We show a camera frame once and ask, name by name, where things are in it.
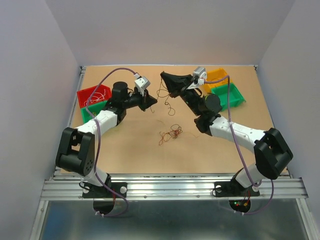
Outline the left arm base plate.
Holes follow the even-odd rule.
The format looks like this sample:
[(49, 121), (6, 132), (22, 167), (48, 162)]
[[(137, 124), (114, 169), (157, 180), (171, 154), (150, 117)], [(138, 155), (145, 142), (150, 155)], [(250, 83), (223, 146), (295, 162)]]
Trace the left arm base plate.
[[(95, 186), (88, 182), (80, 182), (80, 188), (82, 189), (82, 197), (84, 199), (109, 199), (116, 197), (115, 194), (107, 190), (103, 186)], [(127, 196), (127, 183), (126, 182), (113, 182), (110, 187), (117, 194), (126, 197)]]

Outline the yellow plastic bin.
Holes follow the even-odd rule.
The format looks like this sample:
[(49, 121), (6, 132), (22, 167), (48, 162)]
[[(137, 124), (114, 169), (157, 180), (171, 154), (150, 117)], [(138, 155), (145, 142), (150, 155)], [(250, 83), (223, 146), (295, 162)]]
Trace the yellow plastic bin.
[(209, 82), (216, 82), (216, 83), (205, 83), (203, 85), (204, 90), (207, 93), (211, 92), (211, 89), (221, 87), (228, 84), (228, 73), (225, 71), (224, 68), (218, 68), (215, 70), (211, 70), (207, 72), (207, 81)]

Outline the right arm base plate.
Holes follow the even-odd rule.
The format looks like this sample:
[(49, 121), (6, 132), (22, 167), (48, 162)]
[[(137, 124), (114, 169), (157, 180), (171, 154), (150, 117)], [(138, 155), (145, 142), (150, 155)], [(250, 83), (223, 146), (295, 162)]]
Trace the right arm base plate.
[(252, 187), (244, 188), (233, 181), (216, 181), (211, 194), (217, 198), (223, 197), (244, 197), (250, 194), (251, 197), (259, 197), (260, 192), (254, 191)]

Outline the red plastic bin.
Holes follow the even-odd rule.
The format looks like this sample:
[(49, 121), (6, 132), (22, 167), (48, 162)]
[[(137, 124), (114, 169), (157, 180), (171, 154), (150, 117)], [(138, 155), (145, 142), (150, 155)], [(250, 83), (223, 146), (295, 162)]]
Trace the red plastic bin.
[(88, 105), (93, 105), (102, 101), (107, 101), (112, 97), (111, 89), (108, 86), (100, 85), (94, 92), (97, 86), (92, 86), (79, 90), (77, 94), (78, 105), (80, 108), (84, 108)]

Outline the green plastic bin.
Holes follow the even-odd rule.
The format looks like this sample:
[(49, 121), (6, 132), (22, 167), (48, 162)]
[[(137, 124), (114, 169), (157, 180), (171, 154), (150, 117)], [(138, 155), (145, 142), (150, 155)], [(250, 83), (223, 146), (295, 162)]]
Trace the green plastic bin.
[[(100, 113), (100, 111), (104, 108), (104, 106), (106, 105), (107, 101), (101, 101), (92, 105), (88, 106), (88, 110), (94, 115), (98, 115)], [(81, 112), (81, 116), (82, 116), (82, 121), (83, 123), (87, 123), (89, 120), (92, 119), (92, 116), (87, 112), (86, 108), (83, 107), (80, 109)]]
[[(225, 84), (225, 85), (212, 88), (211, 93), (219, 97), (222, 111), (225, 111), (228, 108), (228, 103), (227, 103), (228, 85)], [(245, 98), (240, 93), (238, 88), (231, 82), (229, 86), (229, 106), (231, 108), (238, 107), (245, 101), (246, 101)]]

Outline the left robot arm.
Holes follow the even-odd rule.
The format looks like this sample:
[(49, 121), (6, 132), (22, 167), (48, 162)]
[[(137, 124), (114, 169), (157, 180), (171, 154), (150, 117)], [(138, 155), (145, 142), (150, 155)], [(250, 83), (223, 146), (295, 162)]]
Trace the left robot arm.
[(134, 84), (133, 91), (129, 91), (126, 82), (114, 83), (111, 98), (94, 118), (62, 131), (55, 165), (83, 177), (88, 185), (82, 189), (88, 193), (95, 191), (100, 197), (111, 193), (111, 176), (97, 167), (102, 135), (123, 121), (127, 109), (139, 107), (145, 111), (157, 103), (148, 92), (150, 82), (145, 77), (138, 78)]

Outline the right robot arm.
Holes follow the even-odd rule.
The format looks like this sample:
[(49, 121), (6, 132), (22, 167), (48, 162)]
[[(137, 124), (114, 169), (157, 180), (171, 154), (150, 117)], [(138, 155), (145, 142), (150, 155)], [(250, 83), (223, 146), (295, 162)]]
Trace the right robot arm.
[(199, 67), (193, 74), (160, 74), (171, 98), (181, 97), (196, 115), (194, 120), (201, 133), (233, 142), (237, 151), (241, 147), (250, 150), (255, 163), (243, 165), (230, 181), (215, 183), (215, 197), (241, 197), (253, 187), (259, 187), (263, 179), (276, 180), (293, 159), (293, 153), (278, 129), (250, 128), (220, 115), (220, 98), (209, 93), (202, 95), (199, 87), (207, 83), (207, 73)]

